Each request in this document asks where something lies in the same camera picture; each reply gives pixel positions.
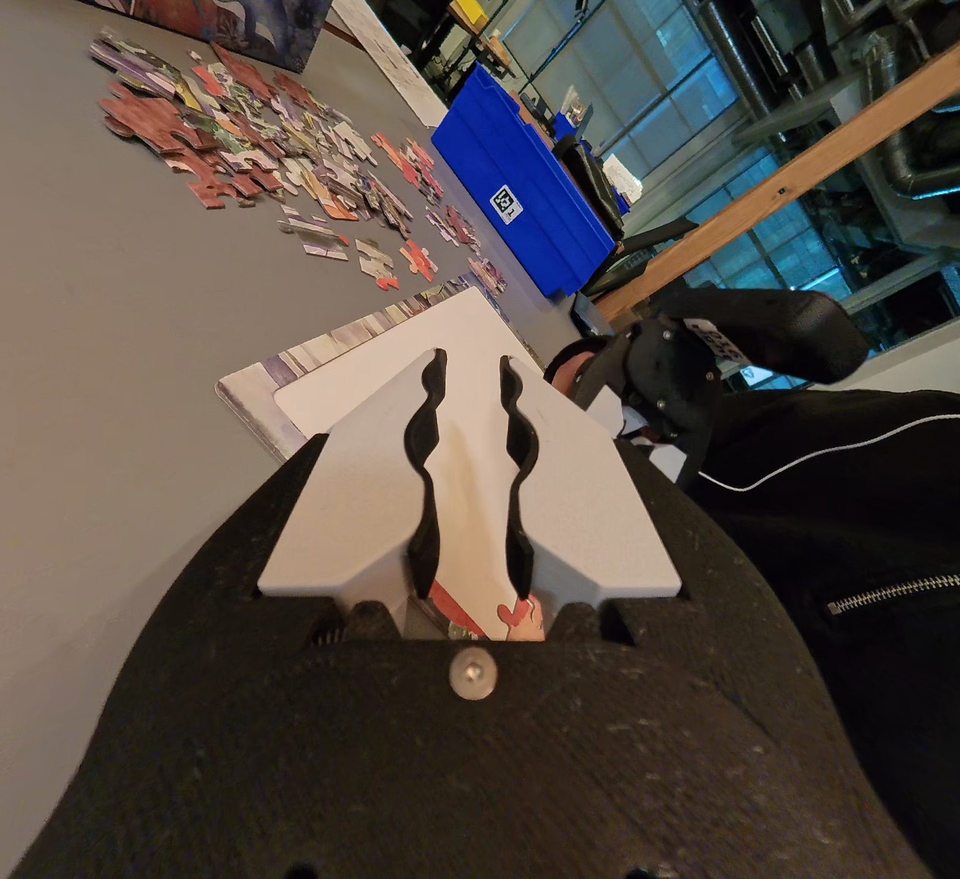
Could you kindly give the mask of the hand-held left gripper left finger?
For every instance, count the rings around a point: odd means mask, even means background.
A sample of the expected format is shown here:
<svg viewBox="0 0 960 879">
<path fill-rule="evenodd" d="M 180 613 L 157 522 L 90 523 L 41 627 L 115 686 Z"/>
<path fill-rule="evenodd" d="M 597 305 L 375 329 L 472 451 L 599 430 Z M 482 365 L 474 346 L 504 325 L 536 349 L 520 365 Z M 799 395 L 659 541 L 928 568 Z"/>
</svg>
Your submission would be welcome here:
<svg viewBox="0 0 960 879">
<path fill-rule="evenodd" d="M 428 598 L 441 534 L 426 463 L 439 444 L 447 370 L 447 352 L 427 350 L 331 427 L 260 574 L 260 593 L 339 606 Z"/>
</svg>

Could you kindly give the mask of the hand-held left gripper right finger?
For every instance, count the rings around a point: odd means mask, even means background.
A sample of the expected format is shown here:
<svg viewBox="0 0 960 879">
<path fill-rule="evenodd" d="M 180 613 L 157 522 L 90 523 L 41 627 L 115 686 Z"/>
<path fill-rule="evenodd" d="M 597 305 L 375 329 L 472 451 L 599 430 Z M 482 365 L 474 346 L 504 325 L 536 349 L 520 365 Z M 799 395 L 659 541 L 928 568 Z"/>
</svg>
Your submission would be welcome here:
<svg viewBox="0 0 960 879">
<path fill-rule="evenodd" d="M 515 357 L 500 358 L 510 484 L 505 556 L 522 600 L 672 598 L 680 576 L 609 430 Z"/>
</svg>

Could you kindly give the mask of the jigsaw puzzle frame board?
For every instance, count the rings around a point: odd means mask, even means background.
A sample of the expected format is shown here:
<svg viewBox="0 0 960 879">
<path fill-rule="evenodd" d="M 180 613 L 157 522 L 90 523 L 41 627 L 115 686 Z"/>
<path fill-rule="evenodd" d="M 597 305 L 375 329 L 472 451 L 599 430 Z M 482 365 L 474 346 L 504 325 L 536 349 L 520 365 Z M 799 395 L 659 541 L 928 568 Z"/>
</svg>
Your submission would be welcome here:
<svg viewBox="0 0 960 879">
<path fill-rule="evenodd" d="M 435 486 L 438 572 L 425 601 L 468 633 L 506 641 L 498 605 L 518 597 L 506 566 L 508 494 L 518 468 L 507 452 L 500 359 L 541 380 L 521 341 L 477 288 L 387 325 L 365 319 L 265 359 L 218 384 L 224 401 L 288 461 L 427 350 L 447 354 L 438 446 L 426 462 Z"/>
</svg>

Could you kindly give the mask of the pile of jigsaw puzzle pieces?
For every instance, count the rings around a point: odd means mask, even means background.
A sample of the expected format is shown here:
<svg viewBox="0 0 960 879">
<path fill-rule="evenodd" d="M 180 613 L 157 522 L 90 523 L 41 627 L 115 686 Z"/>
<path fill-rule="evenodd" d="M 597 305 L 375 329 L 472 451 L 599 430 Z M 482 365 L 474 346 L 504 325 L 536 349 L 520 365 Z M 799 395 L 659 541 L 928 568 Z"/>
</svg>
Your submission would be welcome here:
<svg viewBox="0 0 960 879">
<path fill-rule="evenodd" d="M 436 161 L 418 142 L 395 144 L 379 133 L 365 138 L 346 114 L 292 76 L 278 71 L 267 81 L 221 45 L 212 50 L 211 62 L 189 50 L 193 63 L 181 70 L 102 29 L 89 54 L 114 76 L 110 96 L 100 100 L 104 125 L 189 177 L 188 187 L 207 210 L 225 208 L 225 199 L 243 208 L 263 196 L 279 201 L 279 230 L 297 237 L 307 255 L 346 261 L 354 248 L 362 273 L 390 292 L 400 287 L 391 254 L 372 238 L 343 235 L 339 225 L 390 228 L 410 273 L 432 282 L 439 269 L 414 239 L 411 208 L 376 174 L 380 151 L 422 196 L 438 236 L 469 252 L 466 263 L 480 287 L 491 297 L 506 291 L 474 225 L 445 201 Z"/>
</svg>

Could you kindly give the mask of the person's right forearm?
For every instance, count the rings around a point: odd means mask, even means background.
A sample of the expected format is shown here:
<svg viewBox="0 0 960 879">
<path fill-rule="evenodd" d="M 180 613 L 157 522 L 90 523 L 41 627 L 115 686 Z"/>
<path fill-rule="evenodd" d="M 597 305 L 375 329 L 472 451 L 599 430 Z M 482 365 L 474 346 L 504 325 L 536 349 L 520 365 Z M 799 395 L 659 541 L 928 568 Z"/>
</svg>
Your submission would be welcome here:
<svg viewBox="0 0 960 879">
<path fill-rule="evenodd" d="M 958 414 L 941 390 L 733 393 L 688 495 L 731 513 L 937 518 L 958 507 Z"/>
</svg>

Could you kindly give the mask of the person's right hand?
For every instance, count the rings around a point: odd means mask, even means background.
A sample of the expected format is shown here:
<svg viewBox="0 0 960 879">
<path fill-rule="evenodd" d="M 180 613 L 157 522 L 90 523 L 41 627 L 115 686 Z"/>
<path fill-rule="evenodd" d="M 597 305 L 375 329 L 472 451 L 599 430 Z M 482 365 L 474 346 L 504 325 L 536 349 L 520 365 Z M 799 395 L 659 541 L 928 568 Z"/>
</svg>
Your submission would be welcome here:
<svg viewBox="0 0 960 879">
<path fill-rule="evenodd" d="M 560 365 L 551 381 L 555 390 L 566 397 L 570 397 L 580 377 L 580 370 L 585 363 L 594 358 L 594 353 L 581 352 Z"/>
</svg>

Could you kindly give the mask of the wooden beam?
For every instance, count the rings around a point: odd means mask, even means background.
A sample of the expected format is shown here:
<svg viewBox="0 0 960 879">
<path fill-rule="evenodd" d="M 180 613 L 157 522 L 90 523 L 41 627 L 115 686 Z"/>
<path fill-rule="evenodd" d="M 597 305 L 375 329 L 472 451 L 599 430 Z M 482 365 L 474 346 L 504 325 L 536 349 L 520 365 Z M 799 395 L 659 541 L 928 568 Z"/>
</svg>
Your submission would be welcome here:
<svg viewBox="0 0 960 879">
<path fill-rule="evenodd" d="M 959 89 L 959 45 L 929 60 L 688 235 L 648 262 L 643 273 L 596 302 L 609 324 L 683 277 L 741 234 L 942 104 Z"/>
</svg>

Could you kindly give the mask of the blue plastic bin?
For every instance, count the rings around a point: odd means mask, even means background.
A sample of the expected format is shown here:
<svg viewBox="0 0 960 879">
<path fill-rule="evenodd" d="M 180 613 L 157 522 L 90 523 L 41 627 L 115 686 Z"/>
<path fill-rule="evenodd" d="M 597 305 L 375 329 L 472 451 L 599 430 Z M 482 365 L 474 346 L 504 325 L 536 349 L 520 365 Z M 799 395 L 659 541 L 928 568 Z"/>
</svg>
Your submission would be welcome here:
<svg viewBox="0 0 960 879">
<path fill-rule="evenodd" d="M 544 296 L 574 295 L 614 250 L 566 168 L 483 66 L 431 140 Z"/>
</svg>

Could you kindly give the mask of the person's black clothing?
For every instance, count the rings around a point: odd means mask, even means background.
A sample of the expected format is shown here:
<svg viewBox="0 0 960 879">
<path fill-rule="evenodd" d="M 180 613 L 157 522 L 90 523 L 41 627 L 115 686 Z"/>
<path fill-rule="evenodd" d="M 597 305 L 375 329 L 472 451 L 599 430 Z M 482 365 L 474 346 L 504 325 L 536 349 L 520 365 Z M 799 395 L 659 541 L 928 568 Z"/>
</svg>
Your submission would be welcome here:
<svg viewBox="0 0 960 879">
<path fill-rule="evenodd" d="M 958 482 L 696 502 L 767 580 L 857 757 L 936 877 L 959 875 Z"/>
</svg>

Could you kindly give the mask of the printed paper sheet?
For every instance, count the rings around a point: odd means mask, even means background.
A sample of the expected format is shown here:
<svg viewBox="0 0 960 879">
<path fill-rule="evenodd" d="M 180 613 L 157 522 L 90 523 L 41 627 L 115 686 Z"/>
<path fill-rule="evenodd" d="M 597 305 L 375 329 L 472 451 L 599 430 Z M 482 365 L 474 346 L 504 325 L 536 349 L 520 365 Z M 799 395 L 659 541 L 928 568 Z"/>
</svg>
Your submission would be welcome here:
<svg viewBox="0 0 960 879">
<path fill-rule="evenodd" d="M 332 0 L 331 10 L 421 124 L 427 129 L 437 129 L 447 116 L 448 107 L 412 65 L 366 0 Z"/>
</svg>

